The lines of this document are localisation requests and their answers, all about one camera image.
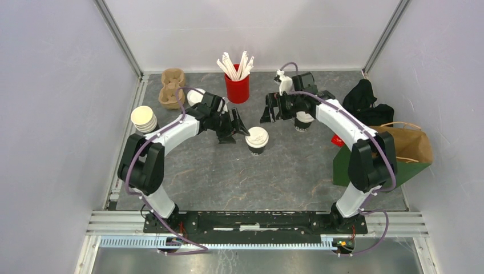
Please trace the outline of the green box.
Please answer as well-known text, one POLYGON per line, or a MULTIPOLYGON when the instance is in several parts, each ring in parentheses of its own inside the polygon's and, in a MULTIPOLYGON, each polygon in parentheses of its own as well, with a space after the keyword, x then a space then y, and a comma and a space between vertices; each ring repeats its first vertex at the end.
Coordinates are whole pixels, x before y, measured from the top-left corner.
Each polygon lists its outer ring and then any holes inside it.
MULTIPOLYGON (((348 176, 350 150, 344 146, 339 150, 333 159, 333 184, 346 187, 350 180, 348 176)), ((418 173, 430 166, 431 163, 422 161, 397 158, 396 187, 416 176, 418 173)))

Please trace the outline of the black paper coffee cup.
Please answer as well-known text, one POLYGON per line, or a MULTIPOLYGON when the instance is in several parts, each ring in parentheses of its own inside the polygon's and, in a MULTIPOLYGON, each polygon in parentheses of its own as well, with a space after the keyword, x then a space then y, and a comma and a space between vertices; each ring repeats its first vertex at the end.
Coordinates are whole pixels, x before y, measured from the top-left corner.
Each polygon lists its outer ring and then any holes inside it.
POLYGON ((304 132, 310 127, 311 124, 312 122, 305 122, 295 119, 294 127, 298 132, 304 132))

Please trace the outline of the red straw holder cup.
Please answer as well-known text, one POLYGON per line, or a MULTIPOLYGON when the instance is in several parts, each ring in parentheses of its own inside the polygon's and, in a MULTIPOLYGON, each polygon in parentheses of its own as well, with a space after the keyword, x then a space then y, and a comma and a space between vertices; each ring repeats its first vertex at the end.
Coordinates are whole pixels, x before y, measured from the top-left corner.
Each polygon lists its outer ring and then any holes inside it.
POLYGON ((227 98, 235 104, 245 103, 250 96, 250 75, 243 80, 232 81, 231 78, 224 74, 225 85, 227 89, 227 98))

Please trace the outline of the brown cardboard cup carrier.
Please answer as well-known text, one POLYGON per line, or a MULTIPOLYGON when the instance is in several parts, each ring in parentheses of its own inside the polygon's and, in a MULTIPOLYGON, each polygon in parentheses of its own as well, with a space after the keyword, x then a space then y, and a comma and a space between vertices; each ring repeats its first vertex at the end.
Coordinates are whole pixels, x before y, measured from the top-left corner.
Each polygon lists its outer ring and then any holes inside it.
POLYGON ((169 68, 161 74, 162 88, 160 89, 158 101, 163 108, 179 109, 175 93, 179 87, 185 86, 184 71, 179 68, 169 68))

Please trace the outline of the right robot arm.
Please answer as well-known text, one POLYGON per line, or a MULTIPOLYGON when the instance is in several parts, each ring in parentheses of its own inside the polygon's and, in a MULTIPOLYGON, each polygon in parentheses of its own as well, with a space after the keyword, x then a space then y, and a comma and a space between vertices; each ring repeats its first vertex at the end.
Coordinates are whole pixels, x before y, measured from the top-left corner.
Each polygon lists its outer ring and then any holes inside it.
POLYGON ((350 150, 349 184, 329 214, 331 229, 344 233, 364 214, 369 196, 396 188, 394 138, 357 120, 329 91, 319 91, 309 72, 289 77, 277 70, 274 80, 279 90, 266 95, 261 123, 292 119, 304 112, 328 126, 350 150))

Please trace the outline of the brown paper bag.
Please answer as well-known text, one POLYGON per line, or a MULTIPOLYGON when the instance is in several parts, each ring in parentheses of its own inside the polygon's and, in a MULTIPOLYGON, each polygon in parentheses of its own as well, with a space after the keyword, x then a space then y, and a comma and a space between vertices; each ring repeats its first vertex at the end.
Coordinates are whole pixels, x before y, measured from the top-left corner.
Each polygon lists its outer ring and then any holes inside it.
POLYGON ((407 122, 390 122, 379 126, 370 126, 379 133, 392 135, 399 162, 432 164, 433 150, 426 133, 420 126, 407 122))

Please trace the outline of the black cloth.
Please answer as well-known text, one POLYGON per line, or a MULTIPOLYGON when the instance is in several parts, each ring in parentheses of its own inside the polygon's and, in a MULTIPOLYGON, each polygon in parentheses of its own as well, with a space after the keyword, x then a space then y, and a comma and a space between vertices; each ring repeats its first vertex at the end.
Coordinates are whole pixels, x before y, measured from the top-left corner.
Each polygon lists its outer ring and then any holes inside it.
POLYGON ((361 79, 345 96, 342 106, 348 113, 367 126, 380 126, 394 121, 394 108, 387 104, 375 105, 372 84, 361 79))

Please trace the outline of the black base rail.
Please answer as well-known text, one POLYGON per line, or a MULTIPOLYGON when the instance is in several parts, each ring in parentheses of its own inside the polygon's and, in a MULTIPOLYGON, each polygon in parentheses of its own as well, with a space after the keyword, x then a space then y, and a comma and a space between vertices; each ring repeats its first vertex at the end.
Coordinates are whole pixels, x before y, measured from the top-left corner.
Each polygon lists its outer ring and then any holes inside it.
POLYGON ((188 239, 208 244, 309 244, 322 235, 365 235, 362 215, 339 219, 317 211, 185 211, 172 214, 166 223, 188 239))

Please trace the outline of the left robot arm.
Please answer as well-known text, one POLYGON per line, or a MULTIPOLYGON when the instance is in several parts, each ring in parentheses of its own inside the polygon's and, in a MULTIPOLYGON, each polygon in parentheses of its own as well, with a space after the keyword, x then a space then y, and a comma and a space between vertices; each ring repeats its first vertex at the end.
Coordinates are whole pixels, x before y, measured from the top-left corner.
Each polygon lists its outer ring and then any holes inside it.
POLYGON ((214 131, 220 144, 234 143, 234 134, 249 136, 237 108, 226 108, 225 100, 209 92, 201 101, 182 111, 182 114, 161 129, 145 135, 128 137, 118 167, 118 178, 126 192, 144 201, 158 217, 164 232, 179 226, 174 212, 177 205, 162 186, 165 157, 178 145, 204 131, 214 131))

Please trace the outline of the red tag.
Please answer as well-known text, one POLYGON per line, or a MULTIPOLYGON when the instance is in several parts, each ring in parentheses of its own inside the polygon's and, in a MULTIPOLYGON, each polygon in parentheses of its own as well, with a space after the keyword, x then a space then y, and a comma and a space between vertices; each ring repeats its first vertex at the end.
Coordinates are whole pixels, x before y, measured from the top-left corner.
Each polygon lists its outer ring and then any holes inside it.
POLYGON ((333 135, 331 142, 337 147, 343 147, 345 145, 344 141, 336 134, 333 135))

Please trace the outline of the white cup lid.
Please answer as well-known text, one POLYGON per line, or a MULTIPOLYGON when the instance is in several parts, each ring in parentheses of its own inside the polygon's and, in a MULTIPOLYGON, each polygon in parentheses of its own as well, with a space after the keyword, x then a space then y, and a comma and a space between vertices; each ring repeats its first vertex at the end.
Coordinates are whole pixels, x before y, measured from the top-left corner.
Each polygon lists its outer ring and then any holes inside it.
POLYGON ((296 113, 296 119, 301 123, 312 123, 314 121, 314 118, 312 117, 311 114, 308 114, 303 111, 296 113))
POLYGON ((246 144, 252 148, 265 147, 269 141, 268 132, 262 127, 251 127, 249 135, 245 137, 246 144))

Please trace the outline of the stack of paper cups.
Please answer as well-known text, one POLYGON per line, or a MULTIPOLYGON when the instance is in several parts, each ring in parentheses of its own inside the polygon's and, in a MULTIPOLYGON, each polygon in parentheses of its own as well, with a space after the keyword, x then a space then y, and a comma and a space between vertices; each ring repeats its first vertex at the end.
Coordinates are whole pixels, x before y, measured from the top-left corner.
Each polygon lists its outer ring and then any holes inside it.
POLYGON ((158 120, 149 106, 139 106, 130 115, 131 122, 135 128, 142 133, 150 133, 156 130, 158 120))

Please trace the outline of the stack of white lids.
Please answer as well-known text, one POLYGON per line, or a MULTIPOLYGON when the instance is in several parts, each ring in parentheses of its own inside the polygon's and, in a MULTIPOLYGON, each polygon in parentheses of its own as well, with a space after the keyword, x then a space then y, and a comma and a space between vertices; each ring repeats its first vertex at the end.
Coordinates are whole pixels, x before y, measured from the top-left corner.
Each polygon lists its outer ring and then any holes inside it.
POLYGON ((202 101, 204 93, 205 90, 201 88, 190 89, 186 95, 189 106, 192 107, 193 105, 200 103, 202 101))

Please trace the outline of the bundle of wrapped straws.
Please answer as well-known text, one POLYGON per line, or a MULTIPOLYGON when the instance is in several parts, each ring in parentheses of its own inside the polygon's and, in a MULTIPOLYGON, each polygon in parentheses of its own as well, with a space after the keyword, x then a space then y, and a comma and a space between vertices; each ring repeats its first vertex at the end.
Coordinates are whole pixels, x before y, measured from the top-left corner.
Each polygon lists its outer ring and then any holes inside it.
POLYGON ((254 63, 254 56, 249 57, 247 51, 243 51, 239 63, 233 63, 230 55, 224 52, 221 59, 216 61, 218 67, 229 80, 239 82, 249 77, 254 63))

